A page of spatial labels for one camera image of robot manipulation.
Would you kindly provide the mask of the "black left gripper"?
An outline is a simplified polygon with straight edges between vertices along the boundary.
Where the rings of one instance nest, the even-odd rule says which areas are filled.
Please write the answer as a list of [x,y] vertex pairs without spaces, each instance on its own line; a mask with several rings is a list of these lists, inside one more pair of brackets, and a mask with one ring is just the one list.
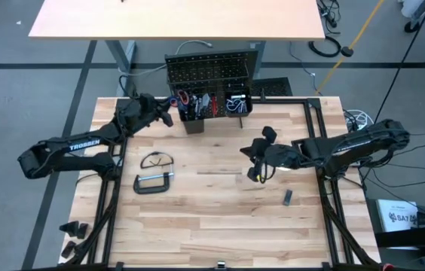
[[168,111],[170,107],[177,106],[176,98],[156,99],[150,94],[143,93],[139,96],[139,103],[141,107],[139,116],[140,127],[150,126],[153,121],[158,121],[159,119],[166,126],[173,126],[173,119]]

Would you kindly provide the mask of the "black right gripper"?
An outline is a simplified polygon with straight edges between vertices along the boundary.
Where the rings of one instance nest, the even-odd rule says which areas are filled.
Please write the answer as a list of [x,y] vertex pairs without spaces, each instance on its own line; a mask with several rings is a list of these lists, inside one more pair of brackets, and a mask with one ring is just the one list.
[[263,135],[262,138],[253,139],[252,145],[249,147],[244,147],[240,149],[240,153],[246,155],[253,166],[248,169],[247,177],[253,181],[257,182],[256,176],[260,174],[263,178],[264,184],[268,179],[271,179],[276,172],[276,169],[273,168],[273,171],[268,175],[268,165],[265,162],[265,151],[269,148],[277,138],[277,133],[270,126],[265,126],[261,132]]

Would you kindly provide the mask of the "red handled scissors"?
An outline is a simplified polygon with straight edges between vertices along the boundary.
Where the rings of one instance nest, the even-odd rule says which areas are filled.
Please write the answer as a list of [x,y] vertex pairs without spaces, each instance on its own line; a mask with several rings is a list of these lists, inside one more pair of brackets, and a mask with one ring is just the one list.
[[179,110],[186,111],[188,109],[188,105],[190,103],[189,94],[184,90],[178,90],[176,94],[173,94],[171,97],[177,99],[177,106],[174,108],[178,108]]

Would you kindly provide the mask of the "chrome wire loop hook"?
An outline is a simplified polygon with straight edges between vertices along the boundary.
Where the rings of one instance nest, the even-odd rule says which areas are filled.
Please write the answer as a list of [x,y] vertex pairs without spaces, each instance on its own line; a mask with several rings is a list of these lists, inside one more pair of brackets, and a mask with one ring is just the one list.
[[233,114],[242,114],[247,112],[246,102],[242,99],[228,99],[226,108]]

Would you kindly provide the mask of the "black metal peg board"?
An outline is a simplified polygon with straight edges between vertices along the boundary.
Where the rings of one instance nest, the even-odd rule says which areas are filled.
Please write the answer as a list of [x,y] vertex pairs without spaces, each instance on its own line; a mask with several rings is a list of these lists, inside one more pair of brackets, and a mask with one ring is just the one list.
[[188,134],[204,132],[207,119],[249,116],[257,59],[254,49],[165,57],[167,83]]

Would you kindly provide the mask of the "clear safety glasses black frame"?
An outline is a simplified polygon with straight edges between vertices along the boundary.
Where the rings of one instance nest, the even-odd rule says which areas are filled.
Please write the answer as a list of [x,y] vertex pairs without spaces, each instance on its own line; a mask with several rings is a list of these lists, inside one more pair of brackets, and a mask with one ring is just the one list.
[[164,152],[153,151],[142,158],[140,162],[141,169],[150,169],[154,167],[170,166],[174,164],[174,158]]

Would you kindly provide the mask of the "tall black peg board bin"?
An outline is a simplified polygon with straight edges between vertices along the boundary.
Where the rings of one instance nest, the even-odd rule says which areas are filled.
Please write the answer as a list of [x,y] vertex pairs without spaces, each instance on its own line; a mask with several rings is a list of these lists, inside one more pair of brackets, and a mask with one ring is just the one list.
[[183,122],[187,134],[196,134],[204,132],[204,116],[202,109],[200,116],[197,117],[194,113],[194,95],[189,94],[190,103],[186,111],[179,110],[179,116]]

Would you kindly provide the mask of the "small black peg board bin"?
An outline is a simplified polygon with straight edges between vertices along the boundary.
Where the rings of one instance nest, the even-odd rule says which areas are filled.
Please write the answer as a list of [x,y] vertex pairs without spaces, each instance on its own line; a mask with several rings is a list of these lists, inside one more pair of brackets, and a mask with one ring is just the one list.
[[[232,95],[241,95],[241,94],[245,94],[246,98],[242,99],[246,102],[246,106],[247,106],[247,112],[246,113],[242,113],[242,114],[233,114],[231,112],[229,112],[226,108],[226,101],[228,99],[231,99]],[[225,115],[227,117],[247,117],[252,111],[252,97],[250,95],[249,92],[247,91],[230,91],[230,92],[226,92],[225,93]]]

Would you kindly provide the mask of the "black perforated metal panel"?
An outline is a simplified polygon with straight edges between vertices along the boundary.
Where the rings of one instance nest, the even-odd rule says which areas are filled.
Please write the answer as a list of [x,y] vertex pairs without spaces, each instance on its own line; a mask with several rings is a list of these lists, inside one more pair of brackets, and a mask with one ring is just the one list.
[[256,79],[252,82],[251,95],[293,96],[287,77]]

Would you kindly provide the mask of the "light wooden desk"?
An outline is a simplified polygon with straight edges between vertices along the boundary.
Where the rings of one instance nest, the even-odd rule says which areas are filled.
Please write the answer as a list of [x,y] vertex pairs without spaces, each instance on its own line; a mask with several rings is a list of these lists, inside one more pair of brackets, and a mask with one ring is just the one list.
[[266,41],[325,38],[316,0],[44,0],[30,38],[104,41],[124,74],[121,47],[145,40]]

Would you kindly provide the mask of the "black C clamp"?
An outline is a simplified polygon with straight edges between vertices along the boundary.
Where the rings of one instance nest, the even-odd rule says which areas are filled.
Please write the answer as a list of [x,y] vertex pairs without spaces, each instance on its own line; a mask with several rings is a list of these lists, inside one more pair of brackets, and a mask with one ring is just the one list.
[[[133,190],[137,194],[153,194],[153,193],[163,193],[170,189],[170,179],[173,178],[175,174],[173,172],[165,172],[161,175],[151,175],[141,177],[137,175],[133,182]],[[143,187],[141,185],[144,181],[150,181],[161,178],[163,180],[163,184],[159,186],[150,186]]]

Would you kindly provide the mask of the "white power strip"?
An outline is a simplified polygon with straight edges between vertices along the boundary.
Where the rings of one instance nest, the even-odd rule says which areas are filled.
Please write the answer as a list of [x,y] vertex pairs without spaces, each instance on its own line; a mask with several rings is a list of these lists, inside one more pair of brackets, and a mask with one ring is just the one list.
[[355,132],[366,128],[374,123],[372,118],[359,109],[343,110],[344,120],[349,132]]

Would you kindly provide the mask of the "black printed plastic part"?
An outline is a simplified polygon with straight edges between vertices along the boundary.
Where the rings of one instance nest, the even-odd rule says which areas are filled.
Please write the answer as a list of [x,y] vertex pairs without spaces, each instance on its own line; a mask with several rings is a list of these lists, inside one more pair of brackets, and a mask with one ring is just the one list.
[[66,224],[59,226],[59,230],[67,233],[70,237],[76,237],[77,239],[84,239],[86,236],[87,228],[89,224],[81,223],[79,221],[71,221]]
[[60,256],[63,258],[68,258],[70,254],[75,250],[76,243],[73,241],[68,241],[66,246],[62,250]]

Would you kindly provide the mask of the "white printed box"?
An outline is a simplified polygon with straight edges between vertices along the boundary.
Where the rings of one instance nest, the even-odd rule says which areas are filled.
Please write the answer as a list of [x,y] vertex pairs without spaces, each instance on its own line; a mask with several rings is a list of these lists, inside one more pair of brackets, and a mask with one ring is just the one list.
[[417,228],[417,203],[402,200],[377,199],[378,214],[384,232]]

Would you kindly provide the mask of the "black shelf unit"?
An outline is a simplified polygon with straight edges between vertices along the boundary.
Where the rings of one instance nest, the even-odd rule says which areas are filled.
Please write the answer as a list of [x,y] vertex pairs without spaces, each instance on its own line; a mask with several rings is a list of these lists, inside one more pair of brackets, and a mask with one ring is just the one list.
[[417,228],[384,232],[376,199],[367,201],[381,261],[406,269],[425,271],[425,206],[417,205]]

